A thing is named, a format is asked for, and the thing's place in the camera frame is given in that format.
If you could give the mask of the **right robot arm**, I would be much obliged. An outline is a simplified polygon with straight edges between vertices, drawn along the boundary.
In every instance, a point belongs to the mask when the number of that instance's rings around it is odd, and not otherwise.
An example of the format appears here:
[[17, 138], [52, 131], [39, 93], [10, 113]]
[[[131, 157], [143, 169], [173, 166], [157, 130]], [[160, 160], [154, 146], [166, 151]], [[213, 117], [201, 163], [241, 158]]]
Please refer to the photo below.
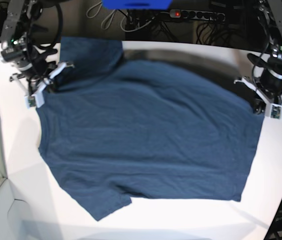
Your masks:
[[[56, 8], [58, 26], [52, 42], [42, 46], [33, 39], [33, 33], [48, 32], [47, 28], [35, 24], [46, 7]], [[56, 64], [47, 62], [46, 58], [57, 53], [54, 47], [61, 38], [63, 22], [59, 0], [11, 0], [8, 4], [0, 36], [0, 57], [19, 70], [16, 77], [25, 78], [30, 89], [35, 89], [56, 68]]]

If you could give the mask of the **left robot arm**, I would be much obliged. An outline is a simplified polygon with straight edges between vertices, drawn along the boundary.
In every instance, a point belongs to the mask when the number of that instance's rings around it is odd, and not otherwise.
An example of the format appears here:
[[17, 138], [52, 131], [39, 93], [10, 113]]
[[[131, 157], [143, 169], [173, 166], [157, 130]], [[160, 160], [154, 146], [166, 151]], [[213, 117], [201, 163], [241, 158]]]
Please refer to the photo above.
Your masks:
[[259, 22], [265, 33], [265, 46], [260, 55], [249, 53], [252, 67], [261, 68], [259, 77], [241, 81], [255, 93], [253, 111], [265, 117], [279, 120], [282, 117], [282, 1], [260, 0]]

